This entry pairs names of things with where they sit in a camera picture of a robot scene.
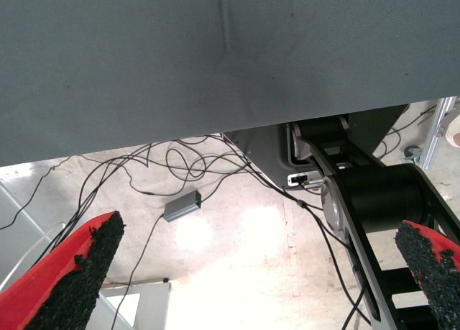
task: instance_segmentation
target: white floor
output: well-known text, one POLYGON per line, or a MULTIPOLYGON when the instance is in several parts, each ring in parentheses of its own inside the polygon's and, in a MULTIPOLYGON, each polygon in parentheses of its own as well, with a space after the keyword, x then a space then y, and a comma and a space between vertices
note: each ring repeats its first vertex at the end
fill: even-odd
MULTIPOLYGON (((395 127, 408 123, 431 104, 413 104, 395 127)), ((384 162, 400 163, 404 147, 423 145, 429 123, 426 120, 402 131, 400 149, 385 157, 384 162)), ((395 135, 387 137, 389 147, 395 140, 395 135)), ((168 145, 178 146, 167 143, 154 148, 152 159, 164 162, 168 145)), ((228 151, 225 145, 213 140, 197 148, 202 153, 228 151)), ((134 149, 86 156, 106 160, 134 149)), ((433 168, 427 173, 456 214, 460 214, 460 187, 456 183, 460 177, 459 155, 460 150, 442 140, 433 168)), ((190 161, 196 158, 190 152, 186 156, 190 161)), ((0 168, 0 181, 24 203, 40 176, 59 160, 0 168)), ((171 161, 181 164, 177 155, 171 161)), ((45 229, 69 219, 77 207, 81 184, 95 166, 96 163, 82 157, 63 163, 44 179, 28 207, 29 213, 45 229)), ((166 168, 146 168, 135 162, 127 167, 133 185, 142 190, 169 193, 180 187, 166 168)), ((221 161, 213 169, 233 170, 234 166, 221 161)), ((218 177, 208 174, 203 180, 188 184, 183 192, 196 188, 206 196, 216 186, 218 177)), ((116 209, 126 224, 108 283, 127 281, 153 221, 161 215, 164 204, 174 199, 140 195, 128 182, 129 178, 120 170, 103 186, 86 214, 89 219, 116 209)), ((318 196, 301 191, 294 194, 313 204, 321 203, 318 196)), ((392 235, 375 238, 379 247, 385 248, 381 257, 382 264, 387 266, 400 262, 397 256, 388 254, 387 245, 393 245, 392 235)), ((338 245, 333 248, 350 293, 356 298, 359 291, 345 252, 338 245)), ((159 223, 134 280, 163 278, 171 279, 173 288, 167 330, 340 329, 351 308, 316 223, 293 202, 264 188, 247 174, 227 178, 200 211, 171 223, 159 223)), ((360 317, 354 317, 349 329, 369 327, 360 317)))

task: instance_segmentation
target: wire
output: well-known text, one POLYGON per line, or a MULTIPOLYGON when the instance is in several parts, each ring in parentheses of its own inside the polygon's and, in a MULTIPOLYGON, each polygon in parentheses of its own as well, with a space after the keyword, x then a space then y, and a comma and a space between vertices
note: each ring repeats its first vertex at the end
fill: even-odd
POLYGON ((18 211, 15 213, 13 219, 11 220, 11 222, 10 222, 9 224, 7 224, 6 226, 0 227, 0 231, 3 230, 3 229, 7 229, 7 228, 11 227, 11 226, 14 224, 14 222, 16 222, 16 219, 17 219, 18 215, 19 215, 24 209, 26 209, 26 207, 30 204, 30 202, 32 202, 32 199, 34 199, 35 194, 37 193, 37 190, 38 190, 40 184, 42 183, 43 179, 45 179, 45 178, 51 173, 52 170, 54 170, 55 168, 60 167, 64 162, 69 161, 69 159, 70 159, 71 157, 72 157, 72 156, 69 156, 69 157, 65 158, 64 160, 62 160, 61 162, 59 162, 57 165, 51 166, 51 167, 48 169, 48 171, 47 171, 44 175, 41 176, 40 180, 38 181, 37 185, 35 186, 34 191, 32 192, 32 195, 30 196, 29 200, 20 208, 20 210, 18 210, 18 211))
POLYGON ((363 285, 361 288, 361 292, 359 292, 359 296, 356 300, 356 303, 353 305, 353 308, 350 310, 350 313, 348 313, 348 316, 345 319, 344 325, 342 326, 342 330, 346 330, 346 327, 348 326, 349 322, 351 321, 352 316, 354 313, 359 310, 359 303, 361 303, 361 299, 364 296, 364 293, 366 292, 367 286, 363 285))
POLYGON ((116 317, 118 316, 118 312, 120 310, 120 306, 121 304, 123 303, 124 299, 126 298, 126 296, 128 295, 128 292, 129 292, 129 287, 131 287, 131 281, 132 281, 132 277, 134 275, 134 273, 136 272, 136 269, 137 267, 139 267, 139 264, 142 260, 142 258, 144 257, 144 253, 145 253, 145 250, 147 249, 147 246, 149 244, 149 241, 150 241, 150 238, 152 238, 152 233, 153 231, 155 230, 155 227, 157 226, 158 224, 158 221, 160 219, 163 218, 163 214, 161 214, 161 216, 158 216, 157 220, 154 222, 153 226, 152 226, 152 229, 150 229, 150 233, 149 233, 149 236, 147 238, 147 241, 145 242, 144 244, 144 248, 142 249, 142 253, 141 255, 139 256, 139 259, 137 260, 137 263, 136 265, 133 267, 132 271, 131 271, 131 275, 129 275, 129 280, 128 280, 128 283, 127 283, 127 287, 126 287, 126 290, 124 291, 124 295, 123 295, 123 298, 121 298, 121 301, 120 303, 118 304, 118 307, 116 308, 116 311, 115 311, 115 317, 114 317, 114 320, 112 321, 112 326, 111 326, 111 330, 114 330, 114 327, 115 327, 115 322, 116 322, 116 317))
MULTIPOLYGON (((203 178, 203 176, 207 172, 222 174, 222 177, 218 180, 217 186, 202 201, 208 200, 219 189, 219 187, 221 186, 223 181, 226 178, 228 178, 229 176, 239 174, 239 173, 249 173, 252 177, 257 179, 263 186, 271 188, 272 190, 274 190, 277 193, 279 193, 281 196, 286 197, 286 198, 290 199, 291 201, 296 202, 299 206, 302 206, 303 208, 305 208, 313 216, 313 218, 315 219, 318 227, 321 230, 321 233, 323 234, 323 237, 326 240, 326 244, 328 245, 329 252, 331 253, 331 257, 333 259, 334 266, 335 266, 336 271, 338 273, 339 280, 341 281, 341 286, 344 289, 344 292, 345 292, 347 298, 354 305, 354 302, 351 299, 351 296, 349 295, 348 290, 346 289, 346 286, 344 285, 344 281, 343 281, 343 278, 341 276, 340 269, 339 269, 338 265, 336 264, 335 255, 334 255, 334 252, 333 252, 333 250, 331 248, 331 245, 330 245, 330 243, 328 241, 327 235, 329 235, 330 237, 334 238, 338 243, 340 243, 346 249, 351 250, 351 248, 346 243, 341 241, 338 237, 336 237, 334 234, 332 234, 326 228, 326 226, 321 221, 321 219, 318 216, 316 216, 310 209, 310 208, 314 208, 314 209, 317 209, 317 210, 322 210, 322 208, 319 208, 317 206, 313 206, 313 205, 311 205, 309 203, 306 203, 305 201, 297 199, 296 197, 294 197, 294 196, 290 195, 288 192, 286 192, 286 190, 279 188, 273 182, 268 180, 260 171, 255 170, 254 167, 252 166, 252 163, 247 159, 247 157, 244 154, 239 153, 235 149, 236 147, 233 146, 231 144, 231 142, 228 141, 228 139, 223 135, 221 135, 221 136, 206 135, 203 139, 201 139, 198 142, 186 142, 186 141, 183 141, 183 140, 177 140, 177 141, 174 141, 174 142, 178 143, 179 145, 182 145, 183 147, 189 149, 192 153, 196 154, 197 158, 191 163, 191 165, 189 165, 187 163, 187 160, 186 160, 185 156, 179 150, 177 150, 176 148, 168 148, 168 150, 166 152, 165 164, 162 164, 160 162, 152 161, 150 159, 151 149, 153 147, 158 146, 158 145, 164 144, 165 142, 160 142, 160 143, 157 143, 157 144, 154 144, 154 145, 153 144, 144 145, 144 146, 141 146, 141 147, 137 148, 135 151, 133 151, 132 153, 130 153, 128 155, 121 155, 119 157, 107 159, 107 160, 105 160, 103 162, 97 162, 97 160, 94 160, 94 162, 97 162, 98 165, 94 169, 92 169, 92 171, 87 175, 86 179, 83 181, 83 184, 82 184, 82 186, 80 188, 80 195, 78 197, 78 208, 77 208, 77 210, 72 215, 72 217, 70 218, 69 222, 66 224, 65 228, 60 231, 60 233, 51 241, 51 243, 48 244, 47 248, 43 251, 43 253, 40 255, 40 257, 37 259, 37 262, 48 251, 49 248, 51 248, 51 249, 55 248, 56 246, 59 245, 59 243, 61 243, 63 240, 65 240, 65 238, 68 237, 68 235, 70 235, 72 230, 77 225, 78 221, 85 214, 85 212, 87 212, 87 210, 89 209, 89 207, 93 203, 95 197, 97 196, 97 193, 98 193, 100 187, 120 168, 123 168, 125 173, 129 176, 130 186, 136 192, 140 192, 142 194, 149 195, 149 196, 171 196, 171 195, 174 195, 174 194, 177 194, 177 193, 181 192, 187 182, 200 180, 201 178, 203 178), (214 140, 218 140, 220 142, 223 142, 225 145, 227 145, 231 149, 232 153, 226 153, 226 154, 217 155, 217 156, 214 156, 214 157, 204 157, 197 150, 195 150, 192 147, 190 147, 190 145, 198 145, 200 143, 204 143, 207 139, 210 139, 210 138, 214 139, 214 140), (172 153, 175 153, 175 154, 179 155, 180 159, 183 161, 184 167, 173 166, 173 165, 171 165, 169 163, 169 158, 170 158, 172 153), (229 160, 228 157, 230 157, 230 156, 237 157, 239 160, 241 160, 243 162, 243 165, 239 165, 239 164, 229 160), (209 169, 210 166, 212 164, 214 164, 217 160, 225 160, 227 162, 232 163, 235 166, 238 166, 238 168, 236 170, 225 172, 225 173, 215 171, 215 170, 210 170, 209 169), (128 162, 141 163, 146 168, 149 167, 150 163, 154 163, 156 165, 162 165, 163 167, 168 168, 168 170, 171 172, 171 174, 175 178, 177 178, 177 179, 179 179, 179 180, 181 180, 183 182, 181 184, 181 186, 180 186, 180 190, 176 191, 174 193, 169 193, 169 194, 164 194, 163 193, 163 194, 161 194, 161 193, 154 193, 154 192, 151 192, 151 191, 143 191, 143 190, 139 190, 138 188, 135 188, 132 185, 133 177, 129 173, 128 169, 125 166, 128 162), (201 164, 202 165, 201 168, 195 167, 197 164, 201 164), (186 174, 185 174, 185 176, 181 176, 181 175, 177 174, 175 172, 175 170, 183 170, 183 171, 186 172, 186 174), (95 175, 95 173, 98 172, 98 171, 102 172, 101 177, 99 178, 99 182, 97 183, 96 187, 93 188, 93 190, 90 193, 88 193, 88 195, 84 198, 83 195, 85 193, 85 189, 86 189, 86 186, 88 185, 88 182, 89 182, 90 178, 93 175, 95 175)), ((56 165, 56 166, 53 166, 52 168, 50 168, 50 170, 48 171, 47 174, 49 174, 49 172, 52 169, 54 169, 55 167, 58 167, 59 165, 56 165)), ((32 200, 33 196, 35 195, 35 193, 37 192, 37 189, 40 186, 40 183, 41 183, 42 179, 44 177, 46 177, 46 175, 42 176, 42 178, 40 179, 39 184, 37 185, 37 187, 34 190, 34 193, 32 194, 31 200, 32 200)), ((22 208, 22 210, 30 203, 31 200, 29 200, 29 202, 22 208)), ((145 252, 145 250, 147 248, 147 245, 148 245, 148 241, 150 240, 150 237, 152 236, 152 232, 153 232, 154 228, 156 227, 156 224, 157 224, 157 222, 159 221, 160 218, 158 218, 156 220, 154 226, 152 227, 152 231, 150 232, 150 235, 149 235, 149 238, 148 238, 148 240, 146 242, 146 245, 144 246, 144 249, 142 250, 142 253, 141 253, 141 256, 139 258, 139 261, 135 265, 135 267, 134 267, 134 269, 133 269, 133 271, 132 271, 132 273, 130 275, 129 283, 128 283, 129 285, 130 285, 130 283, 132 281, 132 276, 133 276, 135 270, 137 269, 137 267, 138 267, 143 255, 144 255, 144 252, 145 252)), ((369 321, 367 319, 367 317, 364 314, 362 314, 359 309, 358 309, 358 312, 362 315, 362 317, 363 317, 363 319, 365 321, 369 321)))
POLYGON ((401 134, 398 131, 396 131, 394 128, 392 128, 392 130, 393 130, 393 132, 391 132, 392 134, 394 133, 397 134, 397 143, 392 149, 387 151, 387 144, 385 143, 385 141, 382 141, 382 143, 385 144, 385 152, 377 158, 379 160, 381 160, 384 156, 387 156, 388 154, 394 152, 400 146, 401 141, 403 140, 401 137, 401 134))
POLYGON ((391 152, 394 152, 401 144, 401 141, 402 141, 402 137, 401 137, 401 134, 400 134, 400 131, 404 130, 404 129, 407 129, 410 125, 414 124, 417 120, 419 120, 419 118, 421 118, 422 116, 424 116, 425 114, 428 114, 429 112, 431 112, 434 108, 436 108, 436 105, 432 106, 432 107, 429 107, 428 109, 426 109, 425 111, 421 112, 418 116, 416 116, 416 118, 414 118, 411 122, 409 122, 408 124, 404 125, 403 127, 399 128, 399 129, 395 129, 394 127, 391 128, 392 132, 389 132, 387 134, 387 136, 390 136, 392 134, 397 134, 397 138, 398 138, 398 141, 396 143, 396 145, 391 149, 391 150, 387 150, 388 147, 387 147, 387 143, 385 141, 382 141, 382 144, 385 146, 385 151, 382 155, 380 155, 377 159, 381 160, 384 156, 387 156, 388 154, 390 154, 391 152))
POLYGON ((65 226, 65 223, 64 222, 60 222, 59 224, 56 224, 54 225, 53 227, 51 227, 50 229, 48 229, 48 231, 46 233, 44 233, 23 255, 21 258, 19 258, 19 260, 17 261, 17 263, 13 266, 13 268, 11 269, 11 271, 9 272, 9 274, 4 278, 3 282, 0 284, 0 290, 2 290, 4 288, 4 286, 8 283, 9 279, 11 278, 11 276, 16 272, 17 268, 21 265, 22 262, 24 262, 24 259, 29 255, 30 252, 32 252, 32 250, 38 246, 38 244, 40 242, 42 242, 42 240, 44 238, 46 238, 48 236, 49 233, 51 233, 56 227, 58 226, 61 226, 62 228, 64 228, 65 226))
MULTIPOLYGON (((306 207, 303 207, 303 206, 301 206, 301 208, 304 208, 306 211, 310 212, 313 215, 313 212, 309 208, 306 208, 306 207)), ((319 229, 321 230, 321 233, 323 235, 324 241, 326 242, 326 246, 328 247, 329 254, 331 255, 333 266, 334 266, 334 268, 336 270, 337 277, 339 278, 340 286, 342 287, 342 290, 344 291, 346 298, 349 300, 349 302, 353 305, 354 308, 356 306, 356 311, 364 319, 364 321, 370 325, 370 320, 362 313, 361 310, 359 310, 359 308, 357 308, 357 304, 359 302, 358 301, 356 301, 356 302, 353 301, 353 298, 351 297, 350 293, 348 292, 348 289, 345 286, 345 282, 344 282, 344 279, 342 277, 342 274, 341 274, 341 271, 340 271, 340 268, 339 268, 339 264, 337 263, 336 255, 334 254, 334 251, 332 250, 331 243, 329 242, 329 239, 326 236, 326 232, 324 231, 324 228, 320 225, 319 220, 316 220, 316 223, 317 223, 319 229)))
POLYGON ((422 116, 424 116, 425 114, 427 114, 428 112, 432 111, 434 108, 436 108, 436 105, 432 106, 432 107, 429 107, 427 108, 425 111, 421 112, 414 120, 412 120, 409 124, 406 124, 404 125, 403 127, 400 127, 399 129, 394 129, 394 132, 390 132, 389 134, 387 134, 387 136, 390 136, 391 134, 395 134, 399 131, 402 131, 404 129, 407 129, 410 125, 414 124, 417 120, 419 120, 419 118, 421 118, 422 116))

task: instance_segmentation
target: black cable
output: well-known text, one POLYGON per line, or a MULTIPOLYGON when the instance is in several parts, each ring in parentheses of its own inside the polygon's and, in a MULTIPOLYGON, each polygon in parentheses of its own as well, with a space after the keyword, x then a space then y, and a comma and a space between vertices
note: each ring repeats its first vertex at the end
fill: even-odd
POLYGON ((419 120, 419 118, 421 118, 422 116, 424 116, 425 114, 428 114, 430 111, 432 111, 434 108, 436 108, 436 105, 432 106, 432 107, 429 107, 428 109, 426 109, 425 111, 421 112, 418 116, 416 116, 416 118, 414 118, 411 122, 409 122, 408 124, 404 125, 403 127, 399 128, 399 129, 395 129, 394 127, 391 128, 392 132, 389 132, 387 133, 386 136, 390 136, 392 134, 397 134, 398 136, 398 142, 397 144, 390 150, 388 151, 388 147, 387 147, 387 143, 385 141, 382 141, 382 144, 385 146, 385 151, 383 152, 382 155, 380 155, 377 159, 382 159, 384 156, 387 156, 388 154, 390 154, 391 152, 394 152, 399 146, 400 146, 400 143, 402 141, 402 138, 401 138, 401 135, 400 135, 400 131, 404 130, 404 129, 407 129, 410 125, 414 124, 417 120, 419 120))
MULTIPOLYGON (((306 203, 305 201, 300 201, 298 200, 296 197, 290 195, 289 193, 287 193, 285 190, 279 188, 278 186, 276 186, 275 184, 273 184, 272 182, 268 181, 268 179, 266 179, 263 174, 261 174, 261 172, 258 172, 256 171, 253 167, 252 167, 252 163, 247 159, 247 157, 245 155, 240 155, 230 144, 229 144, 229 141, 224 137, 216 137, 216 136, 212 136, 212 135, 207 135, 205 139, 202 139, 200 142, 192 142, 192 143, 188 143, 188 142, 184 142, 184 141, 176 141, 178 142, 179 144, 181 144, 182 146, 184 147, 187 147, 188 149, 190 149, 191 151, 194 151, 194 153, 196 153, 198 155, 198 159, 192 164, 195 165, 198 161, 201 161, 203 163, 203 169, 201 170, 198 170, 198 172, 201 172, 201 174, 197 174, 197 175, 193 175, 192 174, 192 170, 190 169, 191 166, 188 166, 187 162, 186 162, 186 159, 183 157, 182 155, 182 159, 183 159, 183 162, 185 163, 185 167, 183 168, 184 170, 187 171, 187 175, 185 176, 185 182, 189 181, 188 179, 188 176, 191 174, 194 178, 202 178, 204 176, 204 173, 208 170, 208 167, 209 165, 206 164, 206 159, 204 157, 202 157, 202 155, 197 152, 196 150, 194 150, 193 148, 189 147, 188 145, 196 145, 196 144, 200 144, 202 142, 205 142, 208 138, 213 138, 213 139, 216 139, 220 142, 223 142, 224 144, 226 144, 228 147, 230 147, 230 149, 233 151, 234 154, 232 154, 232 156, 235 156, 235 157, 238 157, 243 163, 244 165, 243 166, 240 166, 237 170, 233 171, 233 172, 230 172, 230 173, 227 173, 225 174, 219 181, 218 181, 218 185, 215 187, 215 189, 205 197, 204 200, 206 199, 209 199, 209 197, 211 197, 218 189, 219 189, 219 186, 222 184, 222 182, 227 178, 229 177, 230 175, 233 175, 233 174, 237 174, 239 173, 240 171, 242 171, 243 169, 245 169, 246 167, 249 168, 249 171, 248 173, 250 173, 250 175, 252 175, 254 178, 256 178, 262 185, 265 185, 267 187, 270 187, 271 189, 273 189, 274 191, 278 192, 280 195, 290 199, 291 201, 295 201, 297 204, 299 204, 299 202, 301 202, 301 204, 303 205, 303 207, 305 207, 306 210, 308 210, 310 212, 310 214, 313 216, 313 218, 315 219, 317 225, 319 226, 320 230, 321 230, 321 233, 323 234, 323 237, 325 238, 326 240, 326 244, 328 245, 328 248, 329 248, 329 251, 331 253, 331 256, 332 256, 332 259, 333 259, 333 262, 335 262, 334 266, 336 267, 336 271, 338 273, 338 276, 339 276, 339 280, 341 281, 341 285, 342 285, 342 288, 344 289, 344 292, 345 294, 347 295, 347 298, 350 300, 351 303, 353 303, 353 300, 351 299, 349 293, 348 293, 348 290, 346 289, 346 286, 344 285, 343 283, 343 278, 341 277, 341 273, 340 273, 340 269, 338 267, 338 265, 336 265, 336 260, 335 260, 335 255, 334 255, 334 252, 332 251, 332 248, 331 248, 331 245, 327 239, 327 236, 326 236, 326 233, 329 234, 331 237, 333 237, 335 240, 337 240, 339 243, 341 243, 345 248, 347 249, 350 249, 348 247, 348 245, 346 245, 345 243, 343 243, 339 238, 335 237, 323 224, 323 222, 321 221, 320 218, 318 218, 310 209, 309 207, 311 208, 316 208, 318 210, 322 210, 321 208, 319 207, 316 207, 316 206, 313 206, 311 204, 308 204, 306 203)), ((145 145, 145 146, 142 146, 140 148, 138 148, 137 150, 133 151, 131 154, 129 155, 122 155, 120 157, 115 157, 115 158, 112 158, 112 159, 108 159, 106 161, 103 161, 101 163, 98 164, 98 166, 96 166, 90 173, 89 175, 86 177, 85 181, 83 182, 83 185, 80 189, 80 195, 79 195, 79 198, 78 198, 78 209, 77 211, 74 213, 74 215, 71 217, 71 219, 69 220, 69 222, 67 223, 66 227, 51 241, 50 245, 48 245, 47 249, 45 249, 45 251, 42 253, 42 255, 39 257, 38 260, 41 259, 41 257, 43 256, 44 253, 46 253, 46 251, 51 247, 56 247, 59 243, 61 243, 63 240, 65 240, 65 238, 72 232, 73 228, 75 228, 76 224, 78 223, 78 221, 81 219, 81 217, 84 215, 84 213, 89 209, 89 206, 93 203, 93 200, 94 198, 96 197, 97 193, 98 193, 98 190, 99 188, 119 169, 119 168, 123 168, 127 174, 130 176, 130 180, 132 180, 132 176, 129 174, 128 170, 124 167, 124 165, 126 163, 128 163, 129 161, 135 161, 135 162, 139 162, 139 163, 142 163, 144 166, 148 167, 149 166, 149 162, 152 162, 151 159, 149 159, 149 155, 150 155, 150 151, 153 147, 159 145, 159 144, 162 144, 164 142, 161 142, 161 143, 157 143, 155 145, 145 145), (140 157, 140 155, 147 151, 147 156, 146 157, 140 157), (86 196, 86 198, 83 200, 83 192, 84 192, 84 189, 85 189, 85 186, 87 184, 87 182, 89 181, 90 177, 99 169, 101 168, 102 166, 106 166, 104 171, 103 171, 103 174, 99 180, 99 183, 98 185, 86 196)), ((176 151, 176 152, 179 152, 178 150, 168 150, 169 153, 171 153, 172 151, 176 151)), ((167 162, 166 163, 166 166, 168 167, 168 170, 169 171, 172 171, 172 168, 174 168, 174 166, 170 166, 169 163, 167 162)), ((180 178, 179 175, 173 173, 173 175, 176 177, 176 178, 180 178)), ((155 222, 154 226, 152 227, 152 231, 149 235, 149 238, 147 240, 147 243, 146 243, 146 246, 144 247, 143 251, 142 251, 142 254, 141 254, 141 257, 139 258, 139 261, 138 263, 136 264, 136 266, 134 267, 133 269, 133 272, 130 276, 130 281, 129 281, 129 284, 131 283, 131 280, 132 280, 132 276, 134 274, 134 271, 137 269, 137 266, 139 265, 140 263, 140 260, 142 259, 143 255, 144 255, 144 252, 147 248, 147 244, 148 244, 148 241, 150 240, 150 237, 152 235, 152 232, 153 232, 153 229, 155 228, 156 226, 156 223, 159 221, 159 219, 157 219, 157 221, 155 222)), ((362 314, 362 317, 364 320, 367 320, 366 316, 364 316, 362 314)))
POLYGON ((124 299, 125 299, 126 296, 128 295, 129 287, 131 287, 132 277, 133 277, 134 273, 136 272, 136 269, 137 269, 137 267, 139 266, 139 264, 140 264, 142 258, 144 257, 144 253, 145 253, 145 250, 147 249, 147 246, 148 246, 148 244, 149 244, 150 238, 152 238, 152 233, 153 233, 155 227, 157 226, 158 221, 159 221, 162 217, 163 217, 163 214, 161 214, 161 216, 158 216, 158 219, 154 222, 154 224, 153 224, 153 226, 152 226, 152 229, 150 229, 150 233, 149 233, 149 236, 148 236, 148 238, 147 238, 147 241, 145 242, 144 248, 142 249, 142 253, 141 253, 141 255, 139 256, 139 259, 137 260, 136 265, 135 265, 134 268, 132 269, 131 275, 129 275, 129 280, 128 280, 128 283, 127 283, 128 286, 126 287, 126 290, 124 291, 123 298, 121 298, 121 301, 120 301, 120 303, 118 304, 118 307, 116 308, 114 321, 112 321, 112 326, 111 326, 111 328, 110 328, 111 330, 114 330, 115 322, 116 322, 116 317, 118 316, 118 312, 119 312, 119 310, 120 310, 121 304, 123 303, 124 299))
POLYGON ((364 293, 366 292, 366 288, 367 288, 366 285, 362 286, 361 292, 359 292, 359 296, 358 296, 358 298, 356 300, 356 303, 353 305, 353 308, 350 310, 350 312, 348 313, 348 316, 345 319, 344 325, 342 326, 342 330, 346 330, 346 327, 348 326, 349 322, 351 321, 352 316, 354 315, 354 313, 357 310, 359 310, 359 308, 358 308, 359 303, 361 303, 361 299, 364 296, 364 293))
MULTIPOLYGON (((304 208, 306 211, 308 211, 312 215, 314 215, 313 212, 308 207, 304 207, 304 206, 300 206, 300 207, 304 208)), ((320 225, 319 220, 316 220, 316 223, 317 223, 319 229, 321 230, 321 233, 323 235, 324 241, 326 242, 326 246, 328 247, 329 254, 331 255, 333 266, 336 269, 337 277, 339 278, 340 286, 342 287, 342 290, 344 291, 346 298, 353 305, 353 307, 356 306, 356 311, 364 319, 364 321, 370 325, 371 324, 370 320, 362 313, 361 310, 359 310, 359 308, 357 308, 357 302, 353 301, 353 299, 351 298, 350 293, 348 292, 348 289, 345 286, 345 282, 344 282, 344 279, 342 278, 342 274, 341 274, 341 271, 340 271, 340 268, 339 268, 339 264, 337 263, 336 255, 334 254, 334 251, 332 250, 332 246, 331 246, 331 243, 329 242, 328 237, 326 236, 326 232, 324 231, 323 227, 320 225)))
POLYGON ((387 152, 388 152, 388 145, 386 143, 386 141, 381 141, 381 143, 383 144, 383 146, 385 147, 385 150, 384 152, 377 158, 377 159, 382 159, 385 155, 387 155, 387 152))
POLYGON ((388 154, 391 154, 392 152, 394 152, 400 146, 400 144, 401 144, 401 142, 403 140, 402 137, 401 137, 401 134, 398 131, 396 131, 394 128, 392 128, 392 130, 393 130, 393 132, 391 132, 392 134, 394 134, 394 133, 397 134, 397 143, 392 149, 390 149, 388 151, 387 151, 387 145, 385 144, 385 152, 383 153, 383 155, 380 155, 377 158, 379 160, 382 159, 383 157, 387 156, 388 154))
POLYGON ((35 189, 34 189, 34 191, 32 192, 32 195, 30 196, 29 200, 20 208, 20 210, 18 210, 18 211, 15 213, 15 215, 14 215, 12 221, 11 221, 9 224, 7 224, 6 226, 0 227, 0 231, 3 230, 3 229, 6 229, 6 228, 11 227, 11 226, 14 224, 14 222, 16 222, 16 219, 17 219, 18 215, 21 213, 21 211, 23 211, 24 209, 26 209, 26 207, 28 207, 28 205, 32 202, 32 199, 34 199, 35 194, 37 193, 37 190, 38 190, 40 184, 42 183, 43 179, 45 179, 45 178, 51 173, 52 170, 54 170, 55 168, 60 167, 64 162, 69 161, 69 159, 70 159, 71 157, 72 157, 72 156, 69 156, 69 157, 65 158, 64 160, 62 160, 61 162, 59 162, 57 165, 51 166, 51 167, 48 169, 48 171, 47 171, 44 175, 42 175, 42 177, 41 177, 40 180, 38 181, 37 185, 35 186, 35 189))
POLYGON ((394 129, 394 132, 390 132, 389 134, 387 134, 387 136, 390 136, 391 134, 395 134, 401 130, 404 130, 404 129, 407 129, 410 125, 414 124, 417 120, 419 120, 419 118, 421 118, 422 116, 424 116, 425 114, 427 114, 429 111, 433 110, 434 108, 436 108, 436 105, 432 106, 432 107, 429 107, 428 109, 426 109, 425 111, 421 112, 414 120, 412 120, 409 124, 406 124, 405 126, 403 127, 400 127, 399 129, 394 129))

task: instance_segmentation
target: gray fabric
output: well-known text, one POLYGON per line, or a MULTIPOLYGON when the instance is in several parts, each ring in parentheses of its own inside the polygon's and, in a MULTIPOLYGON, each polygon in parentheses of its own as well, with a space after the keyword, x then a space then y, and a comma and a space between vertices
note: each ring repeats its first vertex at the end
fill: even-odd
POLYGON ((460 93, 460 0, 0 0, 0 165, 460 93))

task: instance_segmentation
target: black metal bracket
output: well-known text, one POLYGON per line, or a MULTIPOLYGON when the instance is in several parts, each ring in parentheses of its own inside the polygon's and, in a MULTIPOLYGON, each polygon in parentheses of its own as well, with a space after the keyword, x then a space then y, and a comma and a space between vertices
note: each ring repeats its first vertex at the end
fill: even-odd
POLYGON ((439 225, 460 243, 460 222, 425 174, 414 165, 385 166, 352 142, 347 122, 332 116, 290 124, 293 154, 323 176, 321 197, 328 225, 352 247, 349 261, 373 329, 437 329, 428 306, 396 308, 392 296, 420 290, 408 268, 382 270, 367 233, 396 229, 404 219, 439 225))

